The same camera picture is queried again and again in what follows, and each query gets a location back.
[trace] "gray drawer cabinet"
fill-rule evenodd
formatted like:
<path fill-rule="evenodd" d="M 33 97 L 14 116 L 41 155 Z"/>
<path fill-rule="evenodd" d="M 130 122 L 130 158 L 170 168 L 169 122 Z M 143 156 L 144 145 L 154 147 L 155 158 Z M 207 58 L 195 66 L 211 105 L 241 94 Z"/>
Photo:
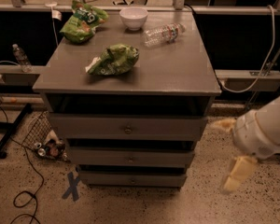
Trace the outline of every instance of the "gray drawer cabinet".
<path fill-rule="evenodd" d="M 196 23 L 188 11 L 149 11 L 143 29 L 130 32 L 118 11 L 108 13 L 89 42 L 62 40 L 34 90 L 85 184 L 180 188 L 221 92 Z M 145 48 L 143 30 L 164 22 L 184 23 L 187 31 L 173 44 Z M 100 48 L 116 43 L 139 48 L 133 70 L 85 74 Z"/>

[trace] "plastic bag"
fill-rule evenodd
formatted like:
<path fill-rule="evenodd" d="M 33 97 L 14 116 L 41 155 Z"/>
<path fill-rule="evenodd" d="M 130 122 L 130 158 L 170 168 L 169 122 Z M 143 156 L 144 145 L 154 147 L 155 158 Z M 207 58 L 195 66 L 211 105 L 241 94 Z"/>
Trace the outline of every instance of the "plastic bag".
<path fill-rule="evenodd" d="M 95 28 L 108 19 L 108 14 L 97 7 L 72 2 L 73 15 L 65 23 L 60 33 L 73 43 L 82 43 L 95 35 Z"/>
<path fill-rule="evenodd" d="M 139 59 L 139 50 L 125 44 L 116 44 L 106 48 L 100 57 L 93 59 L 86 67 L 91 75 L 120 75 L 130 71 Z"/>

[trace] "drawer handle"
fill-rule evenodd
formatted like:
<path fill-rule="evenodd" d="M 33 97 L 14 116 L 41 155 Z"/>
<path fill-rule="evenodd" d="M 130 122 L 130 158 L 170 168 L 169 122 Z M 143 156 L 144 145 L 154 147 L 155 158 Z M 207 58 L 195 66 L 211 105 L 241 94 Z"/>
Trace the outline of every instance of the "drawer handle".
<path fill-rule="evenodd" d="M 131 127 L 130 127 L 130 126 L 125 127 L 124 132 L 125 132 L 126 134 L 131 134 L 131 133 L 132 133 Z"/>

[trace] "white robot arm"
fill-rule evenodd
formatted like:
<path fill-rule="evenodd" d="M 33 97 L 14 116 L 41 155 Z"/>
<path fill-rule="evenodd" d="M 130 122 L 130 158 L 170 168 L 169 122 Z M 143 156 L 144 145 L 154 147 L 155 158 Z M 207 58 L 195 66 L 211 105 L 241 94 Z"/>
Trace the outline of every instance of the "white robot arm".
<path fill-rule="evenodd" d="M 280 96 L 261 109 L 252 109 L 238 118 L 232 138 L 245 154 L 260 160 L 280 153 Z"/>

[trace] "speckled floor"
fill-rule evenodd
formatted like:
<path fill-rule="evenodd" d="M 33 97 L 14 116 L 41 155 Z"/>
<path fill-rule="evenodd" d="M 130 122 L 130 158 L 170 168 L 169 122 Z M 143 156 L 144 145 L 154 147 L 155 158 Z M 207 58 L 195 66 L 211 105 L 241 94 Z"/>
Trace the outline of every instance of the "speckled floor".
<path fill-rule="evenodd" d="M 7 110 L 10 121 L 20 111 Z M 240 106 L 213 105 L 209 123 L 226 117 L 238 117 Z M 13 135 L 21 142 L 40 111 L 27 115 Z M 5 116 L 0 110 L 0 120 Z M 44 186 L 36 194 L 36 217 L 40 223 L 280 223 L 280 162 L 276 157 L 263 162 L 253 177 L 231 195 L 219 191 L 232 155 L 238 153 L 231 137 L 208 125 L 196 147 L 196 156 L 188 169 L 182 189 L 163 188 L 90 188 L 77 184 L 78 200 L 63 199 L 69 188 L 67 174 L 77 177 L 75 165 L 64 161 L 40 160 L 29 152 L 36 170 L 44 176 Z M 23 208 L 13 205 L 21 191 L 34 193 L 41 184 L 40 176 L 31 168 L 22 147 L 10 141 L 7 157 L 0 160 L 0 223 L 10 223 L 16 216 L 33 214 L 35 201 Z M 19 202 L 28 200 L 22 196 Z M 14 223 L 29 223 L 22 217 Z"/>

